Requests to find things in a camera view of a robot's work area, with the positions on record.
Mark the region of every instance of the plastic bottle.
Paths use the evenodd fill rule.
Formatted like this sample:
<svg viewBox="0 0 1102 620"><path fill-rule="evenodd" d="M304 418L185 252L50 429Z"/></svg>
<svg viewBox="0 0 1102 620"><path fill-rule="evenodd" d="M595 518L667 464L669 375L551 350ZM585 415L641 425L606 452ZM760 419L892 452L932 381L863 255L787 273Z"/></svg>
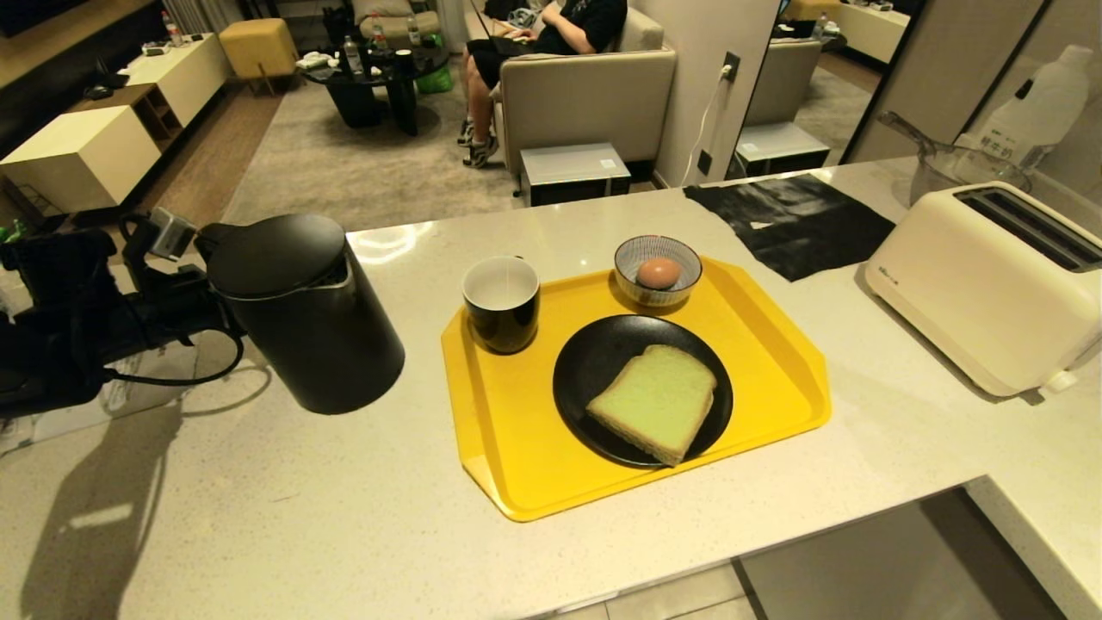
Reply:
<svg viewBox="0 0 1102 620"><path fill-rule="evenodd" d="M414 47L421 46L421 29L417 25L417 17L410 13L410 17L406 18L406 30L410 32L410 45Z"/></svg>
<svg viewBox="0 0 1102 620"><path fill-rule="evenodd" d="M1082 113L1092 55L1089 47L1068 45L1059 59L1037 69L975 133L975 148L1026 171L1036 167Z"/></svg>
<svg viewBox="0 0 1102 620"><path fill-rule="evenodd" d="M382 32L382 24L379 23L379 13L371 13L371 35L375 39L376 50L386 50L389 47L387 45L387 35Z"/></svg>
<svg viewBox="0 0 1102 620"><path fill-rule="evenodd" d="M359 57L359 47L356 46L352 36L345 36L343 47L345 57L348 58L348 68L352 69L353 75L364 75L364 61Z"/></svg>
<svg viewBox="0 0 1102 620"><path fill-rule="evenodd" d="M173 47L181 47L184 44L184 35L180 33L180 26L169 17L169 11L161 11L161 22L164 30L169 31L169 39L172 40Z"/></svg>
<svg viewBox="0 0 1102 620"><path fill-rule="evenodd" d="M823 32L827 30L827 24L830 22L830 18L827 17L827 12L819 13L819 19L815 20L815 26L811 29L811 39L822 40Z"/></svg>

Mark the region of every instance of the black kettle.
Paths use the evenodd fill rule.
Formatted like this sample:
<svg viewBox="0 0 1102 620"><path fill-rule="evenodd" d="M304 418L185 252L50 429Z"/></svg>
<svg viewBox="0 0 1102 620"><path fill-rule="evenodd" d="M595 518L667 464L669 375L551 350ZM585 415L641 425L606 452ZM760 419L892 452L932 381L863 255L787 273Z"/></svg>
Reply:
<svg viewBox="0 0 1102 620"><path fill-rule="evenodd" d="M333 219L210 224L195 247L210 285L306 410L352 412L398 381L406 351Z"/></svg>

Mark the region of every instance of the black plate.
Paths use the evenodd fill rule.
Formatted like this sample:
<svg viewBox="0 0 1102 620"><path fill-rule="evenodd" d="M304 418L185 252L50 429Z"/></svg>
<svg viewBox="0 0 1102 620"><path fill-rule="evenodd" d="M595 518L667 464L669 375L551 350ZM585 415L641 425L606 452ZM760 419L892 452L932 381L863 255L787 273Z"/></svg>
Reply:
<svg viewBox="0 0 1102 620"><path fill-rule="evenodd" d="M570 431L594 453L631 467L662 467L662 464L602 426L585 412L585 406L612 385L628 360L641 356L651 345L677 347L703 362L715 376L712 409L685 454L688 461L723 435L735 401L723 362L696 335L655 317L608 317L572 336L554 365L554 404Z"/></svg>

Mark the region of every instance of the striped bowl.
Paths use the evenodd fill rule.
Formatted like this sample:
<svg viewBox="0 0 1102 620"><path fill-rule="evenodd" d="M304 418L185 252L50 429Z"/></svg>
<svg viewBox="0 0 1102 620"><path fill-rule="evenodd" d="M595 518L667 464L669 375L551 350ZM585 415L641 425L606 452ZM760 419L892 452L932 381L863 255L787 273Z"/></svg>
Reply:
<svg viewBox="0 0 1102 620"><path fill-rule="evenodd" d="M677 283L665 290L655 290L636 281L639 267L651 258L666 257L681 265ZM684 301L692 286L700 280L703 267L700 257L685 243L661 235L631 237L616 248L616 283L631 301L652 307L673 305Z"/></svg>

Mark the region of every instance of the slice of bread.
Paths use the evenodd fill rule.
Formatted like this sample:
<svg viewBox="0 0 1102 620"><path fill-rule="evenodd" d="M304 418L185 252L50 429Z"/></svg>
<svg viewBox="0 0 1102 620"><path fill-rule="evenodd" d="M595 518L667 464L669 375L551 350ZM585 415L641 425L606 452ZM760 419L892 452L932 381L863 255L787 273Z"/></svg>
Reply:
<svg viewBox="0 0 1102 620"><path fill-rule="evenodd" d="M680 464L712 409L715 377L676 347L631 358L586 410L602 425L665 465Z"/></svg>

